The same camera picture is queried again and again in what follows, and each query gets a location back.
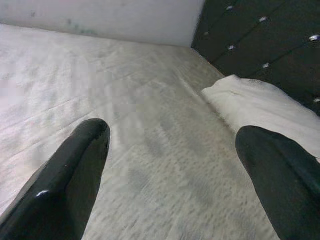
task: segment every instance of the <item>headboard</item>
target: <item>headboard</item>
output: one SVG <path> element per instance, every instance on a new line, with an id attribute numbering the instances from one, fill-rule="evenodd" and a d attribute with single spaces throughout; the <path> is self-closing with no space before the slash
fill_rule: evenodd
<path id="1" fill-rule="evenodd" d="M 271 83 L 320 115 L 319 34 L 319 0 L 207 0 L 192 48 L 224 75 Z"/>

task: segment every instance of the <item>mattress fabric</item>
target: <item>mattress fabric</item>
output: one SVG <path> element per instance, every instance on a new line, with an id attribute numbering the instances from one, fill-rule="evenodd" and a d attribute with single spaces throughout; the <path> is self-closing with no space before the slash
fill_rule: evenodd
<path id="1" fill-rule="evenodd" d="M 83 240 L 277 240 L 191 49 L 0 25 L 0 214 L 80 122 L 110 151 Z"/>

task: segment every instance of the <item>mattress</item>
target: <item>mattress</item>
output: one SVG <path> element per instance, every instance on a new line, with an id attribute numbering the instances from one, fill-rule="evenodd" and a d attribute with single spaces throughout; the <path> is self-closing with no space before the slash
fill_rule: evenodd
<path id="1" fill-rule="evenodd" d="M 278 239 L 189 48 L 0 25 L 0 214 L 75 127 L 110 153 L 84 240 Z"/>

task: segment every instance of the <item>bed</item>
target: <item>bed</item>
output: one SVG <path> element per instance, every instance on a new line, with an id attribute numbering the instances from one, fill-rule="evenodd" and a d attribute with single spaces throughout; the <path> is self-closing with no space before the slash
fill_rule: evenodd
<path id="1" fill-rule="evenodd" d="M 84 233 L 277 240 L 229 127 L 201 97 L 223 76 L 188 48 L 0 25 L 0 214 L 83 120 L 111 128 Z"/>

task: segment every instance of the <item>pillow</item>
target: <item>pillow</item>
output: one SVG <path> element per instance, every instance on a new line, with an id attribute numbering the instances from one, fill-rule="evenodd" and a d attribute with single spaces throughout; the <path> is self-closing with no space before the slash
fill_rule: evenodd
<path id="1" fill-rule="evenodd" d="M 320 118 L 274 85 L 231 75 L 202 94 L 235 133 L 244 126 L 280 133 L 320 163 Z"/>

